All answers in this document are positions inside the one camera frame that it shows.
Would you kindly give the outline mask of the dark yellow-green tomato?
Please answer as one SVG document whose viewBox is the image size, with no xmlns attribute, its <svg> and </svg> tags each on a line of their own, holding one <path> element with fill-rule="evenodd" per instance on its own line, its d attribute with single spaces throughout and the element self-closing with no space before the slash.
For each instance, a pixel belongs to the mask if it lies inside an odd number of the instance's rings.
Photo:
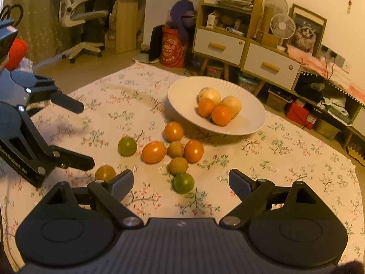
<svg viewBox="0 0 365 274">
<path fill-rule="evenodd" d="M 102 165 L 95 172 L 95 180 L 110 181 L 116 177 L 115 169 L 110 165 Z"/>
</svg>

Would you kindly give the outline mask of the green lime fruit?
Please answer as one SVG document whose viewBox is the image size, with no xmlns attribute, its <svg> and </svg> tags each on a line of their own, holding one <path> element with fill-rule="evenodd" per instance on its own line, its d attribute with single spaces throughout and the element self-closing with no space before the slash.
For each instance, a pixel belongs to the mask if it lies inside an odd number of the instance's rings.
<svg viewBox="0 0 365 274">
<path fill-rule="evenodd" d="M 137 142 L 131 137 L 120 139 L 117 151 L 121 156 L 132 156 L 137 151 Z"/>
</svg>

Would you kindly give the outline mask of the smooth orange persimmon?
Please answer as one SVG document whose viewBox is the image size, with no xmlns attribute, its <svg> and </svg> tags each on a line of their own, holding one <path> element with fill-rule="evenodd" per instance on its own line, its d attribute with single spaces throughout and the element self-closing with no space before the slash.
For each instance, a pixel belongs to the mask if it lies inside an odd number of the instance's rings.
<svg viewBox="0 0 365 274">
<path fill-rule="evenodd" d="M 147 164 L 156 164 L 167 154 L 165 145 L 160 141 L 148 143 L 142 150 L 141 160 Z"/>
</svg>

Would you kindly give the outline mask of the brown kiwi fruit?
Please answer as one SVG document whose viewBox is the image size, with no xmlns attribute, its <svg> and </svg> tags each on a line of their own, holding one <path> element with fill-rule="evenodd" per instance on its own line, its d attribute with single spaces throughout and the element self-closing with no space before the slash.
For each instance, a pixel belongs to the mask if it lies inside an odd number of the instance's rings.
<svg viewBox="0 0 365 274">
<path fill-rule="evenodd" d="M 168 172 L 173 176 L 186 173 L 188 170 L 188 161 L 183 157 L 173 158 L 168 165 Z"/>
</svg>

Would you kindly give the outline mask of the rough orange mandarin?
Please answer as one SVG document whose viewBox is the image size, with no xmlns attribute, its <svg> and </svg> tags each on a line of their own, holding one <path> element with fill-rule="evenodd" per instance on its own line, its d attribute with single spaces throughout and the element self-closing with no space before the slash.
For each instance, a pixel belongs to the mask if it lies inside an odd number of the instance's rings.
<svg viewBox="0 0 365 274">
<path fill-rule="evenodd" d="M 214 107 L 211 112 L 211 120 L 217 126 L 227 126 L 232 120 L 230 109 L 223 105 Z"/>
</svg>

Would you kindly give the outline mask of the smooth orange tomato fruit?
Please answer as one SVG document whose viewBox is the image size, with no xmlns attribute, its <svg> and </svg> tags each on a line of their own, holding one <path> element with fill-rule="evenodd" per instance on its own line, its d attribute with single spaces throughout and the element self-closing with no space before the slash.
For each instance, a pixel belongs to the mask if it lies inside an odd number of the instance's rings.
<svg viewBox="0 0 365 274">
<path fill-rule="evenodd" d="M 169 122 L 164 128 L 163 136 L 168 142 L 180 141 L 184 136 L 183 127 L 178 122 Z"/>
</svg>

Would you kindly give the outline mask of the white office chair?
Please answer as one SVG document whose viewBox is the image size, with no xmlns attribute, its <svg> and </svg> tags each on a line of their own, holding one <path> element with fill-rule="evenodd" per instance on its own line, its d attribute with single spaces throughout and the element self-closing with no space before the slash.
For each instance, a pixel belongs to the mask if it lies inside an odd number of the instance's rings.
<svg viewBox="0 0 365 274">
<path fill-rule="evenodd" d="M 85 24 L 88 21 L 97 20 L 100 24 L 104 24 L 108 18 L 109 12 L 107 10 L 100 10 L 76 14 L 77 8 L 89 1 L 93 0 L 61 0 L 59 3 L 59 23 L 65 28 L 81 26 L 81 42 L 61 54 L 61 58 L 68 58 L 71 64 L 75 63 L 76 57 L 78 57 L 78 55 L 80 55 L 83 51 L 96 54 L 98 58 L 102 57 L 104 44 L 87 42 L 84 38 L 84 29 Z"/>
</svg>

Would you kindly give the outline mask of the wooden desk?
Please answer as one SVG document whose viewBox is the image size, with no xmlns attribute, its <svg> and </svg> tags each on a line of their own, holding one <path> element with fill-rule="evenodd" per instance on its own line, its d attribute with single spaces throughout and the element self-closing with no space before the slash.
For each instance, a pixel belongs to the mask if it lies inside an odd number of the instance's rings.
<svg viewBox="0 0 365 274">
<path fill-rule="evenodd" d="M 117 54 L 137 49 L 138 40 L 143 37 L 146 0 L 89 0 L 87 8 L 113 12 L 116 7 L 116 29 L 112 39 L 106 38 L 106 48 L 113 48 Z"/>
</svg>

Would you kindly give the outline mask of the clear plastic storage bin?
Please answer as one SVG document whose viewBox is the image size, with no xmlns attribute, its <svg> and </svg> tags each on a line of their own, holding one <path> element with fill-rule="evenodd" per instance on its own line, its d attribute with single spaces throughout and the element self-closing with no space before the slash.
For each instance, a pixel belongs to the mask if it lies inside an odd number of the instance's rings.
<svg viewBox="0 0 365 274">
<path fill-rule="evenodd" d="M 251 93 L 255 91 L 255 89 L 259 85 L 259 82 L 259 79 L 247 75 L 242 71 L 237 74 L 237 84 Z"/>
</svg>

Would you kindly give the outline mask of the pale yellow round fruit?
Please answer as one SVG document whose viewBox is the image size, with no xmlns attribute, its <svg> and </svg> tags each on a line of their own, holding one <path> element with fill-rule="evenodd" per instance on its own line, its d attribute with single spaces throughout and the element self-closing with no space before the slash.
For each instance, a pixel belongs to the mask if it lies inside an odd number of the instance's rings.
<svg viewBox="0 0 365 274">
<path fill-rule="evenodd" d="M 197 103 L 199 103 L 204 98 L 208 98 L 213 101 L 214 105 L 218 105 L 221 101 L 221 95 L 219 92 L 211 87 L 205 87 L 199 92 L 197 95 Z"/>
</svg>

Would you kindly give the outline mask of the black flat panel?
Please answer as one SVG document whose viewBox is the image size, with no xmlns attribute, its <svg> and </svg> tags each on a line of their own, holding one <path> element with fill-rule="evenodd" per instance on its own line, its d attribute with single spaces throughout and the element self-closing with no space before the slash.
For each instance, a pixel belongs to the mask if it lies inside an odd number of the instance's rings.
<svg viewBox="0 0 365 274">
<path fill-rule="evenodd" d="M 149 61 L 155 61 L 160 58 L 162 53 L 162 39 L 163 39 L 164 25 L 157 25 L 154 27 L 151 33 L 150 48 L 149 48 Z"/>
</svg>

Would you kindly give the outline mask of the red orange printed bucket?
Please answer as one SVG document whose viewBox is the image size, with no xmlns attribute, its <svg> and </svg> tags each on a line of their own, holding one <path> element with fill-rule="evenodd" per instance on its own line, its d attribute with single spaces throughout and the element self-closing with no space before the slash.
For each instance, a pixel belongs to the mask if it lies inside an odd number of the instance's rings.
<svg viewBox="0 0 365 274">
<path fill-rule="evenodd" d="M 162 52 L 160 63 L 166 67 L 183 68 L 185 66 L 186 45 L 177 29 L 162 28 Z"/>
</svg>

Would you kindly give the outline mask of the pink cloth on shelf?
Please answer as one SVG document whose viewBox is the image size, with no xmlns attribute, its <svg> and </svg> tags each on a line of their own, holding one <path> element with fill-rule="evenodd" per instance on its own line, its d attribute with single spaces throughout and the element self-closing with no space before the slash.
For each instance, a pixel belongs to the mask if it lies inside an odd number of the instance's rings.
<svg viewBox="0 0 365 274">
<path fill-rule="evenodd" d="M 347 73 L 329 59 L 325 59 L 324 57 L 317 59 L 310 53 L 301 51 L 292 45 L 287 45 L 287 51 L 290 59 L 300 63 L 300 70 L 328 79 L 331 83 L 364 105 L 364 90 L 355 86 L 355 83 Z"/>
</svg>

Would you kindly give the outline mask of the wooden cabinet white drawers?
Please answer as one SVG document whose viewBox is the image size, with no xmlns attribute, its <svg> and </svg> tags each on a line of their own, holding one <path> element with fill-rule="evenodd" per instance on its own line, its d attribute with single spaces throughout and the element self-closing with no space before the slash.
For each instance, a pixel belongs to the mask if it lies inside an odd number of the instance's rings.
<svg viewBox="0 0 365 274">
<path fill-rule="evenodd" d="M 260 79 L 258 89 L 270 83 L 283 90 L 293 90 L 300 64 L 293 61 L 284 52 L 254 40 L 262 15 L 263 0 L 253 0 L 251 11 L 234 8 L 231 5 L 208 3 L 200 0 L 197 10 L 197 23 L 192 52 L 203 56 L 199 74 L 203 76 L 210 60 L 223 63 L 224 80 L 229 80 L 230 67 Z M 231 20 L 241 18 L 248 23 L 247 31 L 242 35 L 231 33 L 220 27 L 208 26 L 209 15 L 218 13 Z"/>
</svg>

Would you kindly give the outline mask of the white desk fan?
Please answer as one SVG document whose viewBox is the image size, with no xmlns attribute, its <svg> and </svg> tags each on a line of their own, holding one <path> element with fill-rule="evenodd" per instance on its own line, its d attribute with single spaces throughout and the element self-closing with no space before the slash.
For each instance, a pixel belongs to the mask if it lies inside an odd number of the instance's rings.
<svg viewBox="0 0 365 274">
<path fill-rule="evenodd" d="M 274 36 L 279 38 L 279 45 L 282 46 L 285 40 L 295 34 L 296 25 L 289 15 L 275 14 L 270 21 L 270 30 Z"/>
</svg>

